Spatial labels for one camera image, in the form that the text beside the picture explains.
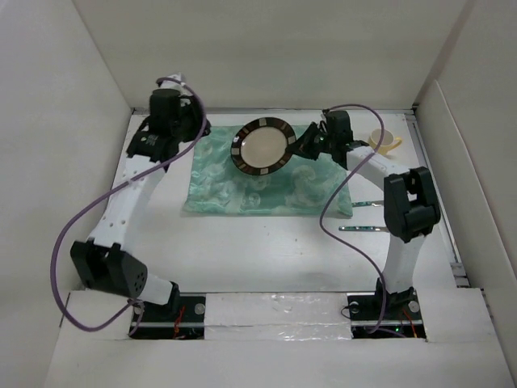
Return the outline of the green handled fork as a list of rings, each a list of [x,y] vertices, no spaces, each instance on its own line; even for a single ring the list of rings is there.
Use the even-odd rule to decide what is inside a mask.
[[[389,232],[385,226],[340,226],[339,231],[355,231],[355,232]]]

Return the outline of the yellow ceramic mug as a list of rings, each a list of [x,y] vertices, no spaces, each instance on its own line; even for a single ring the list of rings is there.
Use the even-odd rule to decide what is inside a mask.
[[[395,137],[389,130],[375,129],[368,138],[368,144],[375,149],[378,147],[378,153],[386,156],[389,152],[396,149],[402,144],[401,137]]]

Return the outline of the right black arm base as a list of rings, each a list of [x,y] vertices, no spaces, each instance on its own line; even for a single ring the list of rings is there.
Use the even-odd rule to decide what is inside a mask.
[[[416,290],[387,293],[382,309],[383,290],[347,293],[347,304],[341,309],[351,324],[352,339],[427,338]]]

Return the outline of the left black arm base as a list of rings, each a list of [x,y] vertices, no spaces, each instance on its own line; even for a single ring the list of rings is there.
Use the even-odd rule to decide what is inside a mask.
[[[183,293],[173,283],[167,304],[160,306],[144,303],[144,309],[135,309],[128,329],[134,340],[203,340],[207,295]]]

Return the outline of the dark rimmed beige plate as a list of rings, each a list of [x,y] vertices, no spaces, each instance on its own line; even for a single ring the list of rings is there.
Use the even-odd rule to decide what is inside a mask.
[[[292,157],[288,146],[296,141],[293,127],[276,117],[261,117],[240,128],[230,146],[230,158],[246,175],[272,174]]]

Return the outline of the green patterned cloth napkin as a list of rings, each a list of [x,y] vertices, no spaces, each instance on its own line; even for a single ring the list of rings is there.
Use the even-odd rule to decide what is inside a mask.
[[[318,216],[347,177],[328,154],[293,157],[269,175],[246,175],[233,164],[230,146],[238,126],[214,126],[194,147],[183,211],[225,216]]]

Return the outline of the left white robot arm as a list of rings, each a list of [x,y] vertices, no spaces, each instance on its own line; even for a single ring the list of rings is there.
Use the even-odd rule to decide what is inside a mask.
[[[152,311],[162,320],[178,315],[178,286],[151,274],[133,251],[138,224],[169,168],[167,161],[179,155],[180,144],[208,133],[209,123],[194,95],[166,88],[153,91],[149,115],[126,150],[122,189],[110,196],[87,240],[74,242],[70,249],[88,289],[152,303]]]

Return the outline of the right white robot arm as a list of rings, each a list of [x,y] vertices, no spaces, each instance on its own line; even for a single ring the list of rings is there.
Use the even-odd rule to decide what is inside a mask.
[[[419,252],[441,218],[431,172],[427,167],[397,164],[366,141],[354,139],[348,112],[325,109],[322,117],[323,121],[312,123],[286,150],[312,160],[328,154],[348,171],[348,178],[357,173],[382,190],[390,240],[373,308],[382,318],[392,318],[401,311],[402,298],[413,292]]]

